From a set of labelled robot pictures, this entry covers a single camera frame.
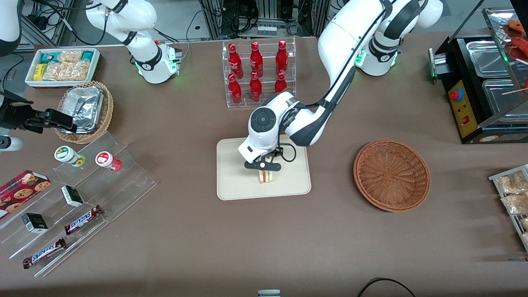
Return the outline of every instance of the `empty wicker basket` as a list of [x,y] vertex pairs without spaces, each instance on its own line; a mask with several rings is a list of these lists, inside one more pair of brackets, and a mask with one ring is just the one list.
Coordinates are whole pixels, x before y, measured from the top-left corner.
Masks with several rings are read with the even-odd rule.
[[361,194],[390,212],[418,207],[431,187],[431,175],[422,157],[394,140],[367,143],[357,154],[353,170]]
[[[112,94],[110,94],[108,89],[102,83],[98,81],[91,81],[88,83],[83,83],[81,85],[74,86],[73,88],[87,88],[87,87],[98,87],[105,92],[105,96],[103,98],[103,103],[101,107],[101,115],[99,117],[99,122],[97,124],[98,128],[92,134],[67,134],[67,133],[60,132],[58,129],[55,129],[55,132],[58,134],[59,138],[64,141],[73,142],[77,144],[87,144],[87,143],[90,143],[98,139],[101,135],[103,135],[106,132],[106,130],[108,130],[108,126],[110,126],[110,121],[112,120],[112,112],[114,111],[114,100],[112,99]],[[62,109],[62,104],[64,103],[66,94],[62,96],[62,100],[59,103],[58,110]]]

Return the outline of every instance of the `table surface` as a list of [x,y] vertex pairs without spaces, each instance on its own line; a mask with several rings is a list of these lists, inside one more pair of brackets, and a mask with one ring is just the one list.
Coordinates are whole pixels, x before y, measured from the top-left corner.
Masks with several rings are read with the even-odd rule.
[[[216,144],[247,136],[251,110],[227,109],[221,42],[193,43],[181,74],[150,85],[125,47],[101,47],[97,80],[115,100],[110,131],[159,184],[48,276],[34,279],[0,247],[1,296],[355,296],[391,277],[418,296],[513,296],[528,291],[521,242],[488,176],[528,163],[528,144],[461,145],[427,49],[447,33],[409,34],[383,77],[358,71],[320,140],[308,148],[312,190],[303,196],[222,201]],[[328,89],[315,38],[297,38],[297,95]],[[64,89],[33,89],[34,108]],[[47,172],[62,144],[53,130],[16,131],[20,152],[0,155],[0,183]],[[366,143],[392,138],[417,150],[432,186],[416,210],[370,205],[352,178]],[[390,283],[364,296],[404,295]]]

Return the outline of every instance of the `red cookie box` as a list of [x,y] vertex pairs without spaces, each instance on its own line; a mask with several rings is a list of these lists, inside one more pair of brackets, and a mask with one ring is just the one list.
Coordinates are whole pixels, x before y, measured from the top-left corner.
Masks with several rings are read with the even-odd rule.
[[46,176],[24,170],[8,183],[0,186],[0,219],[50,185],[51,182]]

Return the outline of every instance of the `red button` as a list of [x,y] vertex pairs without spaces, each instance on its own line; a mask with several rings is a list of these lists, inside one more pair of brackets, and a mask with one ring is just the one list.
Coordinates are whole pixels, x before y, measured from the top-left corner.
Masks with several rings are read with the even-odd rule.
[[449,93],[449,99],[453,101],[458,99],[458,97],[460,97],[460,93],[457,90],[451,91],[451,93]]

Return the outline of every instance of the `coca-cola bottle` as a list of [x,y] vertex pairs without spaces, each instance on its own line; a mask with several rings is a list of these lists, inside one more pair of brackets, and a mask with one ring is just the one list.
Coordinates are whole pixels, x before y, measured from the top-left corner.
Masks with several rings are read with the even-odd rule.
[[253,100],[253,102],[259,102],[260,96],[262,95],[262,83],[260,82],[259,75],[256,71],[251,73],[249,88],[251,89],[251,100]]
[[242,89],[240,88],[240,84],[237,82],[237,78],[233,73],[230,73],[228,78],[229,96],[231,96],[233,104],[239,105],[242,103]]
[[237,46],[234,43],[228,45],[229,49],[229,68],[231,72],[234,73],[238,79],[244,77],[244,71],[242,70],[242,59],[237,53]]
[[264,75],[264,63],[259,50],[259,43],[256,41],[251,43],[251,56],[249,57],[249,61],[251,62],[251,71],[255,71],[259,77],[262,77]]
[[279,50],[275,56],[275,64],[275,72],[277,74],[281,71],[284,73],[288,71],[288,52],[286,51],[286,41],[284,40],[279,41]]
[[277,74],[277,81],[275,82],[275,93],[286,91],[288,84],[284,80],[284,72]]

